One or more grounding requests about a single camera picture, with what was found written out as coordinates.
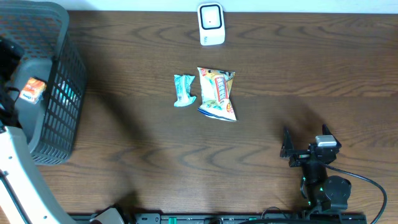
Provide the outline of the teal snack packet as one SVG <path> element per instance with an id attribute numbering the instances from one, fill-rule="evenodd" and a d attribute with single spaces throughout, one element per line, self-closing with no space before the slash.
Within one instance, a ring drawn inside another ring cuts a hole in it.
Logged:
<path id="1" fill-rule="evenodd" d="M 192 75 L 174 75 L 174 83 L 176 89 L 177 100 L 174 103 L 174 107 L 184 107 L 191 105 L 195 100 L 196 96 L 191 96 L 191 84 L 195 77 Z"/>

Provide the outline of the yellow snack bag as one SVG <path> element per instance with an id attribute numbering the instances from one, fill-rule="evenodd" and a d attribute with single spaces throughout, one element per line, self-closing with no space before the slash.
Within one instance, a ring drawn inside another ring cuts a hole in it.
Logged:
<path id="1" fill-rule="evenodd" d="M 237 121 L 230 100 L 235 72 L 198 67 L 202 104 L 198 111 L 207 117 Z"/>

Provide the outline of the teal small box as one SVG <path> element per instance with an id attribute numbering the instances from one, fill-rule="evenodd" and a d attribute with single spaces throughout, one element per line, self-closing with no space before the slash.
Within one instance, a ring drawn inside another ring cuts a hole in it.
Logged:
<path id="1" fill-rule="evenodd" d="M 63 81 L 62 83 L 59 83 L 58 86 L 61 88 L 61 91 L 57 90 L 58 99 L 62 105 L 70 106 L 74 104 L 76 101 L 76 94 L 72 88 L 69 87 L 69 84 L 67 84 L 66 81 Z"/>

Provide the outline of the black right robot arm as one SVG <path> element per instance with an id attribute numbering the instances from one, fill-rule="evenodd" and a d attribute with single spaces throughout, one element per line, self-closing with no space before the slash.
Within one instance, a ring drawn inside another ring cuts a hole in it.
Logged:
<path id="1" fill-rule="evenodd" d="M 326 166 L 336 159 L 341 143 L 324 124 L 322 134 L 307 149 L 294 148 L 292 137 L 284 128 L 280 157 L 289 159 L 290 167 L 302 169 L 300 191 L 308 200 L 306 216 L 313 213 L 339 212 L 348 208 L 351 182 L 337 175 L 329 176 Z"/>

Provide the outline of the orange small box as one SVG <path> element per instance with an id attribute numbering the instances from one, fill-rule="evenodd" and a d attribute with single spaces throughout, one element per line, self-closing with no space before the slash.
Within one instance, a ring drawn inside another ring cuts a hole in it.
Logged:
<path id="1" fill-rule="evenodd" d="M 19 98 L 33 105 L 37 104 L 46 90 L 47 84 L 42 80 L 30 77 L 19 93 Z"/>

